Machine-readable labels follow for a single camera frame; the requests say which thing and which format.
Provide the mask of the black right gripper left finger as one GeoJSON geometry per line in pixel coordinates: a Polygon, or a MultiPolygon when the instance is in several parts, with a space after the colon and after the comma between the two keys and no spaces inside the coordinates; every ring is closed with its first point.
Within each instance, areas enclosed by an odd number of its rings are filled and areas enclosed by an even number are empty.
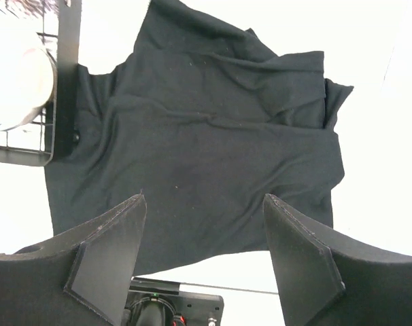
{"type": "Polygon", "coordinates": [[[146,213],[137,194],[51,239],[0,254],[0,325],[120,325],[146,213]]]}

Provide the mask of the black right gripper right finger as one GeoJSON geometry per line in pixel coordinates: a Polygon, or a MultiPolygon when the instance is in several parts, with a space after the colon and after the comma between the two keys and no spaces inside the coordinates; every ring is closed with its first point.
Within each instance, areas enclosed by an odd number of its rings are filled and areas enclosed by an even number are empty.
{"type": "Polygon", "coordinates": [[[263,201],[286,325],[412,325],[412,256],[374,247],[263,201]]]}

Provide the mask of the orange rimmed white bowl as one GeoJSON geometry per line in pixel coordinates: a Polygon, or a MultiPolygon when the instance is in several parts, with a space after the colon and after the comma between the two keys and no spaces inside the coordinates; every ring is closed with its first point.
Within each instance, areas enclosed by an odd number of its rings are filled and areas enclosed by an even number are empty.
{"type": "Polygon", "coordinates": [[[0,131],[31,123],[55,85],[54,61],[39,35],[0,7],[0,131]]]}

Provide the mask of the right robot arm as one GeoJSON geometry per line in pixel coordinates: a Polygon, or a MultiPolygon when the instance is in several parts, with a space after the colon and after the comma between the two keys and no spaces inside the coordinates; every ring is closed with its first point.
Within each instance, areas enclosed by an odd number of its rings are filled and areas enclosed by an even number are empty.
{"type": "MultiPolygon", "coordinates": [[[[263,213],[286,325],[412,325],[412,256],[365,244],[264,197],[263,213]]],[[[123,325],[219,325],[224,301],[135,278],[123,325]]]]}

